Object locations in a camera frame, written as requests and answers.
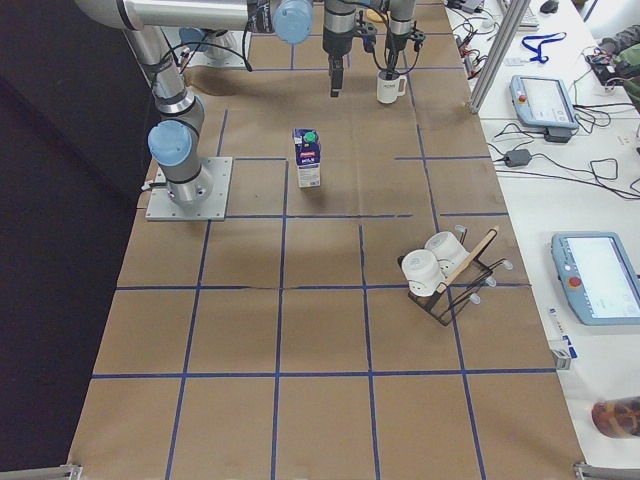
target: blue joint cap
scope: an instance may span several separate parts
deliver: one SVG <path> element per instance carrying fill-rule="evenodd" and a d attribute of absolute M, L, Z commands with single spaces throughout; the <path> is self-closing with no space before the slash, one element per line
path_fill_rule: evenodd
<path fill-rule="evenodd" d="M 175 167 L 189 156 L 193 141 L 189 129 L 175 120 L 165 120 L 149 132 L 149 150 L 163 167 Z"/>
<path fill-rule="evenodd" d="M 292 45 L 307 39 L 312 24 L 313 5 L 309 0 L 284 0 L 273 17 L 276 35 Z"/>
<path fill-rule="evenodd" d="M 206 33 L 201 28 L 193 28 L 193 27 L 182 27 L 179 30 L 180 40 L 182 43 L 189 43 L 191 45 L 187 45 L 192 51 L 196 52 L 204 52 L 209 45 L 198 45 L 199 42 L 203 42 L 206 37 Z"/>

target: white table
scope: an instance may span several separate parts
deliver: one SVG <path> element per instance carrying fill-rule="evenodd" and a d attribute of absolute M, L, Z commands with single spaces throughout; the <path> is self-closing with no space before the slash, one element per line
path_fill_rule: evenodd
<path fill-rule="evenodd" d="M 542 0 L 532 0 L 537 12 Z M 501 10 L 495 0 L 486 7 L 498 18 Z M 531 74 L 561 78 L 567 87 L 587 71 L 582 58 L 585 48 L 595 45 L 591 34 L 569 0 L 561 0 L 558 13 L 540 15 L 541 28 L 535 34 L 567 32 L 561 42 L 547 44 L 543 53 L 550 57 L 545 65 L 528 63 L 518 67 L 502 66 L 480 110 L 487 142 L 500 150 L 513 148 L 526 138 L 512 135 L 508 140 L 493 137 L 510 121 L 517 123 L 508 85 L 512 75 Z M 452 26 L 461 18 L 449 13 Z M 473 20 L 480 25 L 481 20 Z M 531 52 L 520 45 L 519 33 L 507 57 L 529 58 Z M 474 39 L 472 48 L 487 52 L 486 37 Z M 581 104 L 628 102 L 622 88 L 605 92 L 590 73 L 578 84 Z M 611 108 L 615 113 L 607 128 L 596 128 L 590 136 L 581 132 L 568 144 L 550 144 L 535 140 L 526 145 L 531 153 L 544 153 L 555 161 L 574 168 L 587 167 L 589 160 L 615 157 L 620 179 L 612 186 L 627 189 L 640 178 L 640 155 L 636 152 L 636 129 L 640 122 L 633 108 Z M 492 149 L 494 159 L 500 155 Z M 496 164 L 507 170 L 504 164 Z M 523 171 L 571 177 L 573 174 L 535 158 Z M 578 358 L 559 377 L 587 463 L 608 468 L 640 468 L 640 439 L 609 439 L 600 434 L 591 420 L 591 407 L 599 400 L 640 395 L 640 326 L 586 327 L 571 312 L 557 280 L 550 253 L 551 237 L 561 231 L 614 231 L 620 236 L 636 272 L 640 272 L 640 201 L 625 201 L 610 192 L 563 180 L 498 174 L 500 186 L 518 239 L 520 251 L 532 283 L 540 317 L 550 340 L 558 337 L 549 308 L 557 310 L 558 321 L 571 338 Z"/>

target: mug handle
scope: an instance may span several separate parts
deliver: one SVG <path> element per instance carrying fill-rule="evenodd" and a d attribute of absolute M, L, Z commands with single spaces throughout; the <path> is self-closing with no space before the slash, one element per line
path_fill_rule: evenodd
<path fill-rule="evenodd" d="M 400 82 L 398 83 L 398 96 L 402 97 L 405 93 L 407 93 L 407 76 L 400 75 L 398 77 Z"/>

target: black wall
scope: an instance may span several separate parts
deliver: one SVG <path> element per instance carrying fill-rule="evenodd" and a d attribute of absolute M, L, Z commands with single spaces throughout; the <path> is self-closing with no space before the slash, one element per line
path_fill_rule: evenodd
<path fill-rule="evenodd" d="M 0 52 L 7 471 L 67 460 L 158 119 L 122 33 L 71 0 L 2 2 Z"/>

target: green cap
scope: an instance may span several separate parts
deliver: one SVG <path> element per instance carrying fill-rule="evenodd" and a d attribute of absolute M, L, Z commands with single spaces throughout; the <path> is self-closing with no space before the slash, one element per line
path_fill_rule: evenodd
<path fill-rule="evenodd" d="M 307 143 L 313 143 L 318 139 L 318 135 L 316 135 L 316 132 L 307 132 L 302 139 Z"/>

